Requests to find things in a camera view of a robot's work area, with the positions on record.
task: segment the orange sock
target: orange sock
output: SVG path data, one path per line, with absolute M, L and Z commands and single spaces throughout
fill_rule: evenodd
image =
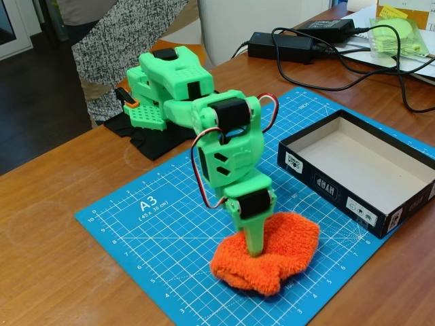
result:
M 281 280 L 305 270 L 319 240 L 319 226 L 296 213 L 275 213 L 264 224 L 263 254 L 251 257 L 243 232 L 217 246 L 211 272 L 230 286 L 276 294 Z

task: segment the power adapter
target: power adapter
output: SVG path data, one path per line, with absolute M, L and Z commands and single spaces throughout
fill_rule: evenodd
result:
M 352 19 L 310 20 L 297 30 L 328 43 L 342 43 L 358 33 Z
M 279 59 L 310 63 L 313 57 L 313 39 L 310 37 L 276 34 Z M 247 55 L 254 58 L 276 59 L 277 51 L 270 33 L 255 32 L 247 44 Z

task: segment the cutting mat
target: cutting mat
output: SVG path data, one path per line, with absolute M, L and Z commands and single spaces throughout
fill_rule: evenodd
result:
M 238 291 L 211 275 L 209 262 L 218 243 L 234 230 L 225 211 L 205 208 L 187 152 L 76 214 L 177 325 L 304 325 L 387 240 L 369 234 L 276 163 L 281 139 L 343 107 L 303 88 L 284 94 L 280 103 L 258 168 L 273 179 L 275 210 L 304 215 L 320 224 L 321 234 L 308 269 L 279 294 Z M 263 108 L 264 124 L 271 109 Z M 432 147 L 364 119 L 435 156 Z

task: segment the green robotic arm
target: green robotic arm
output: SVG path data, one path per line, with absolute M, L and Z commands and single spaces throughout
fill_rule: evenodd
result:
M 261 254 L 264 221 L 273 214 L 276 195 L 271 178 L 255 168 L 264 147 L 259 99 L 237 90 L 215 94 L 211 74 L 183 46 L 142 54 L 139 63 L 127 71 L 134 101 L 125 102 L 124 112 L 131 124 L 165 130 L 170 121 L 193 128 L 198 136 L 192 163 L 205 204 L 223 204 L 236 230 L 245 232 L 249 254 Z M 221 198 L 215 206 L 194 162 L 195 145 L 202 175 Z

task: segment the cardboard box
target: cardboard box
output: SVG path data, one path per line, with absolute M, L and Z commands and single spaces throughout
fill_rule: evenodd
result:
M 379 238 L 435 196 L 435 160 L 345 110 L 282 140 L 278 165 Z

